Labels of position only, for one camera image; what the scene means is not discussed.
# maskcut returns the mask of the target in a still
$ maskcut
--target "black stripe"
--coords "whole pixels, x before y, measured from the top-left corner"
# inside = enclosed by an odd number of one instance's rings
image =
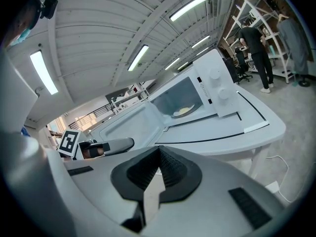
[[[75,175],[79,175],[79,174],[89,172],[92,170],[93,170],[93,168],[91,168],[90,166],[86,166],[86,167],[82,167],[82,168],[70,169],[70,170],[68,170],[68,173],[70,176],[75,176]]]
[[[242,96],[242,97],[244,98],[244,100],[246,100],[246,101],[249,103],[249,105],[251,105],[251,106],[257,111],[257,113],[263,118],[264,121],[266,121],[265,117],[260,113],[260,111],[258,111],[258,109],[257,109],[256,107],[253,106],[252,103],[250,103],[250,102],[248,101],[247,98],[245,98],[245,97],[244,97],[243,95],[241,95],[239,92],[238,92],[238,94],[239,94],[240,96]]]
[[[254,229],[258,229],[271,220],[270,215],[243,188],[228,192]]]
[[[238,115],[239,120],[242,121],[242,119],[241,119],[239,113],[238,113],[238,112],[236,112],[236,113],[237,113],[237,115]]]
[[[208,140],[196,140],[196,141],[184,141],[184,142],[159,142],[155,144],[186,144],[186,143],[198,143],[198,142],[206,142],[206,141],[213,141],[213,140],[221,140],[221,139],[227,139],[235,136],[239,136],[245,134],[244,132],[230,135],[230,136],[225,136],[225,137],[220,137],[220,138],[215,138],[215,139],[208,139]]]

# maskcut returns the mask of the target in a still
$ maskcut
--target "black pants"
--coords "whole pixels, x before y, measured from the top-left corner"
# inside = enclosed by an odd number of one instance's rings
[[[258,52],[258,53],[251,54],[251,58],[253,62],[255,63],[256,69],[258,70],[263,87],[265,89],[268,89],[269,84],[273,83],[272,66],[271,66],[268,54],[265,51]],[[269,81],[267,79],[265,68],[267,70]]]

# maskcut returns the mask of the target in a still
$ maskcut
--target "table leg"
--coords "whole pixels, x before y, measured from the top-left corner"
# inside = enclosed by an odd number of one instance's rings
[[[256,178],[257,174],[259,173],[263,162],[265,161],[266,157],[268,156],[270,144],[264,145],[262,147],[258,147],[255,149],[254,156],[252,158],[252,164],[249,170],[249,176],[253,179]]]

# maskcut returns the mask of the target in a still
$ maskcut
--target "concrete floor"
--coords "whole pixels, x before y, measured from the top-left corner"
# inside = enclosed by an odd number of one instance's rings
[[[261,93],[263,87],[260,77],[252,73],[250,82],[243,80],[240,86],[269,106],[286,124],[286,133],[281,141],[271,144],[269,156],[281,156],[288,164],[289,171],[281,186],[281,193],[294,200],[307,190],[313,179],[316,166],[316,82],[303,88],[294,86],[294,80],[289,84],[285,79],[275,77],[275,87],[270,94]],[[264,186],[277,181],[280,185],[286,174],[286,165],[280,158],[266,159],[256,180]],[[288,203],[279,194],[277,197]]]

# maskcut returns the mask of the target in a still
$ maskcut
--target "fluorescent light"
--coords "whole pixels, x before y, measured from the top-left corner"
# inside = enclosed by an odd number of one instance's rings
[[[180,70],[182,67],[184,67],[185,65],[187,65],[189,62],[187,61],[185,64],[183,64],[180,68],[178,68],[178,70]]]
[[[201,39],[198,43],[194,44],[194,45],[192,46],[192,48],[195,48],[198,44],[201,44],[204,40],[207,40],[208,38],[209,38],[209,35],[206,36],[205,38]]]
[[[44,83],[45,87],[48,89],[50,94],[55,94],[58,92],[55,84],[53,83],[52,79],[50,78],[50,75],[47,71],[47,67],[45,66],[43,56],[41,54],[41,51],[37,51],[34,54],[30,55],[31,61],[33,63],[33,66],[38,73],[41,81]]]
[[[177,10],[169,18],[171,19],[171,21],[174,22],[176,19],[181,17],[184,13],[186,13],[187,11],[189,11],[190,9],[192,9],[193,7],[197,6],[198,4],[200,4],[201,2],[204,2],[204,1],[206,1],[206,0],[193,0],[189,3],[187,3],[181,9]]]
[[[132,64],[129,66],[128,71],[133,71],[136,65],[138,64],[139,60],[142,58],[144,53],[147,51],[148,46],[143,45],[142,49],[138,52],[135,59],[133,60]]]
[[[203,53],[205,50],[208,50],[208,47],[206,49],[203,49],[200,53],[197,54],[197,56],[201,53]]]
[[[170,68],[173,64],[175,64],[178,60],[180,60],[180,57],[178,57],[175,61],[173,61],[168,67],[166,67],[164,70],[167,70]]]

